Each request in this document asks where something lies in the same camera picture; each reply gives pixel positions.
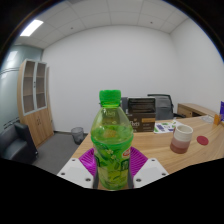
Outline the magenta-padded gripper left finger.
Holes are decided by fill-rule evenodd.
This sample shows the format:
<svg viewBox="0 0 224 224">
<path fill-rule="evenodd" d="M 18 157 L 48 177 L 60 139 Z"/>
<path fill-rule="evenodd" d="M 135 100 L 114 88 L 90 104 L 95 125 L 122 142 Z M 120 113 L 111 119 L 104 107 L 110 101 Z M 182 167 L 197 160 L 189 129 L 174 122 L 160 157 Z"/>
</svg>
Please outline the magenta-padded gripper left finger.
<svg viewBox="0 0 224 224">
<path fill-rule="evenodd" d="M 94 149 L 87 150 L 79 158 L 71 158 L 59 171 L 58 176 L 78 186 L 97 189 L 99 178 Z"/>
</svg>

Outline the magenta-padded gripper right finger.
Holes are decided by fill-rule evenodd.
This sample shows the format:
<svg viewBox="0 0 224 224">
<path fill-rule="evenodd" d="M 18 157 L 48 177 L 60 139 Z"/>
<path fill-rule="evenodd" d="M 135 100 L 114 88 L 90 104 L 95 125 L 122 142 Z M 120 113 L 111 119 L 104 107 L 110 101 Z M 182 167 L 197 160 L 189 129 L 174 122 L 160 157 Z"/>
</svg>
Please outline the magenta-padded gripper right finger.
<svg viewBox="0 0 224 224">
<path fill-rule="evenodd" d="M 156 158 L 147 158 L 134 147 L 130 148 L 128 187 L 141 188 L 168 175 Z"/>
</svg>

